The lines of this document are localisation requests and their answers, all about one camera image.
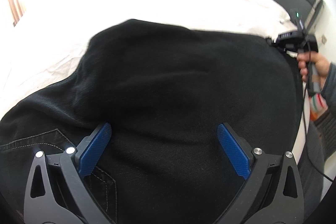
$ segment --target mattress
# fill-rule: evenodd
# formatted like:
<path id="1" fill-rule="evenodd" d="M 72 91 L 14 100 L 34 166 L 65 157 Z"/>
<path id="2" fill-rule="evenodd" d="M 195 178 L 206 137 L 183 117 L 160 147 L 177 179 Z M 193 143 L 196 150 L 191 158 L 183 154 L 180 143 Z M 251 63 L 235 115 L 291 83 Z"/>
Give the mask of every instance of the mattress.
<path id="1" fill-rule="evenodd" d="M 273 0 L 36 0 L 1 53 L 7 65 L 0 75 L 0 118 L 23 98 L 68 77 L 93 35 L 132 18 L 273 38 L 295 29 Z M 309 104 L 305 113 L 308 122 Z M 297 161 L 304 140 L 301 121 L 293 148 Z"/>

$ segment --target blue object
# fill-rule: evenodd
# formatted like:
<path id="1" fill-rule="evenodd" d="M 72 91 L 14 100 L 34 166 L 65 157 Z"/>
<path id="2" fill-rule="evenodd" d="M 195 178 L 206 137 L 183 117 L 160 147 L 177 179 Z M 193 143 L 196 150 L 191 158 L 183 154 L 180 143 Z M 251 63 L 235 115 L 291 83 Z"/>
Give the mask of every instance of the blue object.
<path id="1" fill-rule="evenodd" d="M 217 137 L 237 175 L 247 180 L 251 173 L 250 163 L 238 142 L 223 124 L 217 128 Z"/>
<path id="2" fill-rule="evenodd" d="M 112 129 L 109 123 L 104 123 L 103 126 L 96 128 L 93 133 L 84 138 L 77 146 L 80 154 L 78 158 L 78 174 L 81 178 L 90 175 L 93 172 L 98 160 L 105 150 L 112 136 Z"/>

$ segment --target bed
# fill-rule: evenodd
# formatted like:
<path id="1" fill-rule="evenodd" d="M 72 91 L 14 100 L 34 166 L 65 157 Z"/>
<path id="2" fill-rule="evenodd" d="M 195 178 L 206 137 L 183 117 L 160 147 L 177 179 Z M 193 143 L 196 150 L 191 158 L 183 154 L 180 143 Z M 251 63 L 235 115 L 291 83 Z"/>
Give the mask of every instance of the bed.
<path id="1" fill-rule="evenodd" d="M 37 0 L 7 43 L 1 75 L 0 118 L 17 102 L 71 75 L 93 35 L 134 18 L 196 30 L 275 38 L 294 30 L 288 13 L 298 8 L 309 28 L 321 0 Z M 306 121 L 309 103 L 305 101 Z M 305 144 L 301 119 L 293 147 L 299 162 Z"/>

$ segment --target metal screw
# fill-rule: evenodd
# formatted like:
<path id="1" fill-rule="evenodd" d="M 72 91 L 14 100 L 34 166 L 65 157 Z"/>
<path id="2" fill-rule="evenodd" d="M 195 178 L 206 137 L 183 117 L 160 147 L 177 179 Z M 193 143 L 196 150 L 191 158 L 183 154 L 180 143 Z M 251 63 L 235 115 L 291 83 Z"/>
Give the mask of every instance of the metal screw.
<path id="1" fill-rule="evenodd" d="M 35 157 L 36 158 L 40 158 L 43 156 L 43 151 L 38 151 L 36 154 L 35 154 Z"/>
<path id="2" fill-rule="evenodd" d="M 286 157 L 287 158 L 292 158 L 293 157 L 293 154 L 289 151 L 286 152 Z"/>
<path id="3" fill-rule="evenodd" d="M 263 153 L 263 151 L 260 148 L 255 148 L 253 152 L 257 155 L 261 155 Z"/>
<path id="4" fill-rule="evenodd" d="M 73 152 L 75 152 L 76 151 L 76 148 L 74 148 L 73 146 L 70 146 L 70 147 L 68 147 L 66 150 L 65 150 L 65 152 L 67 153 L 67 154 L 72 154 Z"/>

